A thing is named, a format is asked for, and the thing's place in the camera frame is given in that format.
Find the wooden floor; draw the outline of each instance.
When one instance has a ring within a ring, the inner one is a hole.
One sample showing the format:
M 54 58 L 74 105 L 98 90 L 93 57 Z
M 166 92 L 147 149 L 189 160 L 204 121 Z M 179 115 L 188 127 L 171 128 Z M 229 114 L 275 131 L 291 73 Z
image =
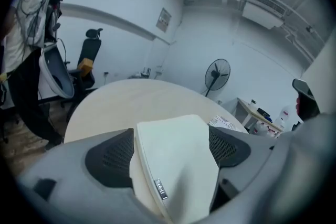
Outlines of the wooden floor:
M 65 108 L 61 108 L 59 101 L 50 103 L 50 118 L 56 131 L 62 136 L 67 128 L 66 113 L 69 106 L 70 104 L 66 104 Z M 5 133 L 9 142 L 5 144 L 0 140 L 0 152 L 16 176 L 43 155 L 47 141 L 34 135 L 19 115 L 5 123 Z

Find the office chair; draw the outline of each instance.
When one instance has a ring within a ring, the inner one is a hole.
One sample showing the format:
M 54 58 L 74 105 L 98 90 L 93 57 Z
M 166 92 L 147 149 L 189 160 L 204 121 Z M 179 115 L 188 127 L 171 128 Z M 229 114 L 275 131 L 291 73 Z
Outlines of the office chair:
M 100 32 L 102 31 L 102 28 L 99 28 L 97 30 L 95 29 L 89 29 L 86 32 L 87 39 L 83 42 L 82 51 L 79 56 L 79 60 L 77 65 L 79 65 L 84 58 L 88 58 L 92 61 L 95 60 L 97 53 L 100 49 L 101 40 Z M 75 88 L 75 95 L 73 98 L 62 101 L 61 107 L 64 108 L 65 103 L 72 102 L 72 105 L 67 113 L 66 121 L 69 122 L 70 118 L 75 111 L 76 107 L 79 105 L 79 103 L 86 97 L 87 92 L 86 90 L 91 88 L 94 85 L 94 76 L 92 74 L 92 71 L 90 71 L 85 77 L 81 76 L 82 70 L 81 69 L 74 69 L 69 70 L 69 74 L 73 77 L 73 86 Z

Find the round table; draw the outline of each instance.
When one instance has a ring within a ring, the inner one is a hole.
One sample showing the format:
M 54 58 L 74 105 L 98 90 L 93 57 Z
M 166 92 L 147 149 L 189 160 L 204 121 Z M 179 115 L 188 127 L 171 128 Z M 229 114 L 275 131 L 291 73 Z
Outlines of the round table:
M 127 128 L 134 128 L 136 137 L 139 122 L 188 114 L 196 114 L 206 123 L 220 115 L 246 132 L 230 113 L 197 92 L 160 80 L 131 79 L 110 83 L 89 94 L 71 117 L 65 143 Z M 136 197 L 154 214 L 161 216 L 142 171 L 136 139 L 130 177 Z

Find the electric fan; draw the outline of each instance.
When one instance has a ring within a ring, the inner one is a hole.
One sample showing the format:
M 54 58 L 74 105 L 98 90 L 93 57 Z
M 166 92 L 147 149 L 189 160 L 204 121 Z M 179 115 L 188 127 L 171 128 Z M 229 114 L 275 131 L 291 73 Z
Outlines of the electric fan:
M 210 90 L 216 91 L 225 85 L 230 77 L 231 68 L 227 60 L 217 59 L 208 68 L 205 74 L 205 85 Z

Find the black chair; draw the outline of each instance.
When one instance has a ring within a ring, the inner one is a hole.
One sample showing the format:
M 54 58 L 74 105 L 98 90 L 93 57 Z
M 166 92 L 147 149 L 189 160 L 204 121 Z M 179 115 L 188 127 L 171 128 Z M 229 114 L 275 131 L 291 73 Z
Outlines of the black chair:
M 103 30 L 102 28 L 99 28 L 97 30 L 89 29 L 86 32 L 86 36 L 88 38 L 83 42 L 82 51 L 80 53 L 77 65 L 79 65 L 84 58 L 88 58 L 92 61 L 95 60 L 101 45 L 101 40 L 99 39 L 99 37 L 100 32 L 102 30 Z M 82 77 L 81 73 L 82 73 L 81 69 L 69 70 L 69 74 L 74 78 L 73 86 L 75 88 L 75 95 L 73 96 L 73 98 L 61 102 L 62 108 L 64 108 L 65 103 L 72 102 L 72 105 L 67 113 L 66 118 L 67 122 L 70 121 L 70 118 L 73 112 L 75 111 L 76 107 L 88 94 L 86 90 L 91 88 L 95 82 L 92 71 L 90 71 L 85 77 Z

